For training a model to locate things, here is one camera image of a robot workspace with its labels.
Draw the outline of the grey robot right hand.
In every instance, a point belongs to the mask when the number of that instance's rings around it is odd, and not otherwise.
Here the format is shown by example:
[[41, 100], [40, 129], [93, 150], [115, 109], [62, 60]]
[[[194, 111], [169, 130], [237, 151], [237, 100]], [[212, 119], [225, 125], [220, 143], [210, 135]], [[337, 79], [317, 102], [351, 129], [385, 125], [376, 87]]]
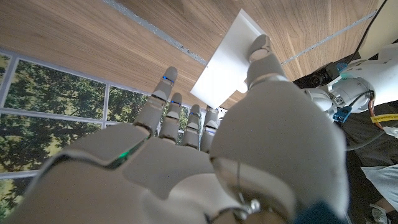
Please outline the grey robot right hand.
[[260, 35], [248, 93], [212, 125], [211, 143], [156, 136], [177, 70], [132, 124], [81, 138], [49, 159], [6, 223], [344, 223], [343, 133], [288, 81]]

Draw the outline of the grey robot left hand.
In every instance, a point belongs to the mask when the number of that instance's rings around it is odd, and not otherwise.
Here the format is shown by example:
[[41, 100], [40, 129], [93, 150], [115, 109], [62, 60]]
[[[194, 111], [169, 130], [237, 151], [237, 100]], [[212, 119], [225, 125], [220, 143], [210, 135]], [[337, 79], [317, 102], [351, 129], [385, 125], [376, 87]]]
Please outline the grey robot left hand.
[[330, 119], [336, 113], [336, 105], [328, 93], [319, 88], [306, 88], [303, 92], [315, 103]]

